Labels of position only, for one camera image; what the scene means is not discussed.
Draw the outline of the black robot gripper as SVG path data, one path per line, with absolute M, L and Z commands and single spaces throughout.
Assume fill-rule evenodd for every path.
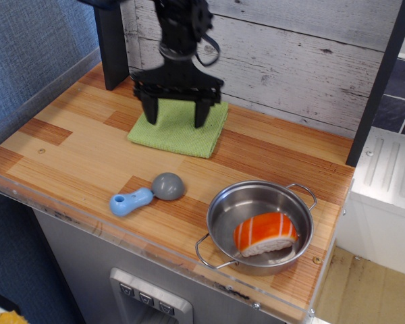
M 194 127 L 204 126 L 211 105 L 221 101 L 223 81 L 200 71 L 192 60 L 164 59 L 163 65 L 131 73 L 134 94 L 142 102 L 146 120 L 157 123 L 158 100 L 194 101 Z

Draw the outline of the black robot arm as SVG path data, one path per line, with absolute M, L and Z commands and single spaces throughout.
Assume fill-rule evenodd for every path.
M 192 62 L 198 57 L 197 44 L 219 45 L 208 36 L 213 14 L 206 1 L 156 1 L 161 27 L 159 52 L 164 59 L 155 69 L 129 73 L 120 11 L 121 1 L 87 1 L 94 8 L 105 86 L 113 90 L 131 77 L 134 95 L 142 102 L 146 120 L 156 124 L 159 99 L 192 101 L 194 126 L 204 125 L 210 108 L 221 101 L 223 80 L 200 71 Z

